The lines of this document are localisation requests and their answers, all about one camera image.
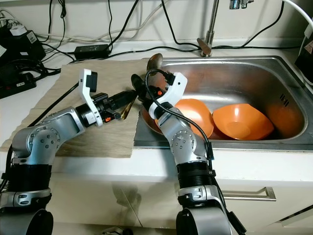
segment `faucet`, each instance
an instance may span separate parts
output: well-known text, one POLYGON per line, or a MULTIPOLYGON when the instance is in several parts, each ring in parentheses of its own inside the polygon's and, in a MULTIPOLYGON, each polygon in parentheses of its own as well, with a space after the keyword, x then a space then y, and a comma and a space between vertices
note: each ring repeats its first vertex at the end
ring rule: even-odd
MULTIPOLYGON (((242 9, 246 9, 248 3, 254 2, 254 0, 230 0, 229 9, 240 9, 240 6, 242 9)), ((206 32, 205 41, 198 38, 197 42, 201 48, 200 55, 202 57, 209 57, 212 55, 212 43, 214 38, 214 25, 217 15, 217 10, 219 7, 220 0, 214 0, 213 2, 213 9, 212 9, 212 15, 211 15, 211 21, 209 30, 206 32)))

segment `stainless steel sink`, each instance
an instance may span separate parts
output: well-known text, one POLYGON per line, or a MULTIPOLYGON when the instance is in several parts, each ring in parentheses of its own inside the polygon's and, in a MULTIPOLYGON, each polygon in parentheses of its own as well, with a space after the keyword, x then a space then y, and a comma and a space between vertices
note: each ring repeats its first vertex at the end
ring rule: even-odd
MULTIPOLYGON (((164 59, 162 69, 184 74, 188 79, 184 98, 203 101, 211 112, 229 104, 249 103, 275 126, 275 131, 261 141, 232 140, 215 128, 210 137, 213 148, 313 150, 313 95, 282 58, 174 58, 164 59)), ((162 77, 151 79, 150 84, 165 86, 162 77)), ((134 145, 168 148, 165 137, 152 130, 154 122, 142 113, 134 145)))

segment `black power brick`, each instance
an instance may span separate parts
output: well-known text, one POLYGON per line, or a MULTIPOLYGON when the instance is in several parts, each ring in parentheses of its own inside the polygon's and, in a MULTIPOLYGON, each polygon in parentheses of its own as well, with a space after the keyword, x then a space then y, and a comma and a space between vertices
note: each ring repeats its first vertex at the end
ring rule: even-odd
POLYGON ((76 60, 106 58, 111 53, 108 44, 76 47, 74 54, 76 60))

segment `white countertop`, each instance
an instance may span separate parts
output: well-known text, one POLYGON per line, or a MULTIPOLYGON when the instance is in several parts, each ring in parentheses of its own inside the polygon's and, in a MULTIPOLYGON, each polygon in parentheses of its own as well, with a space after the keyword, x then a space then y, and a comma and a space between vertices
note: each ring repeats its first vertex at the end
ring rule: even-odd
MULTIPOLYGON (((77 44, 64 45, 61 50, 73 51, 77 44)), ((117 44, 114 53, 131 49, 143 49, 155 46, 155 42, 127 42, 117 44)), ((133 53, 111 58, 111 60, 133 60, 152 56, 161 52, 164 57, 197 57, 198 52, 177 52, 164 49, 144 53, 133 53)), ((214 50, 214 57, 224 56, 280 56, 299 76, 299 70, 293 65, 297 50, 272 49, 223 49, 214 50)), ((56 56, 45 65, 59 68, 70 59, 56 56)), ((59 75, 47 77, 37 82, 37 87, 0 100, 0 144, 8 139, 20 125, 41 97, 53 86, 59 75)), ((248 150, 214 150, 213 167, 219 181, 258 182, 272 184, 294 184, 313 186, 313 152, 277 152, 248 150)), ((6 153, 0 152, 0 172, 4 172, 6 153)), ((166 149, 134 149, 128 159, 57 157, 52 168, 53 178, 57 179, 94 179, 113 181, 162 182, 176 179, 174 157, 166 149)))

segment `orange bowl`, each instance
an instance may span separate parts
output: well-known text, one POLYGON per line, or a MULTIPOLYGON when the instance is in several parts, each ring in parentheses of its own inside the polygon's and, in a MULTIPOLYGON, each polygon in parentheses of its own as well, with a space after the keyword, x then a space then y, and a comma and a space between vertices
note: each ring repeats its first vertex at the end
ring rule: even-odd
MULTIPOLYGON (((214 121, 210 110, 202 101, 197 99, 181 99, 175 107, 178 108, 185 117, 198 124, 208 138, 211 136, 214 129, 214 121)), ((191 129, 195 134, 202 137, 200 131, 194 125, 191 125, 191 129)))
POLYGON ((213 112, 213 120, 220 131, 237 140, 261 140, 274 130, 270 120, 249 104, 221 107, 213 112))

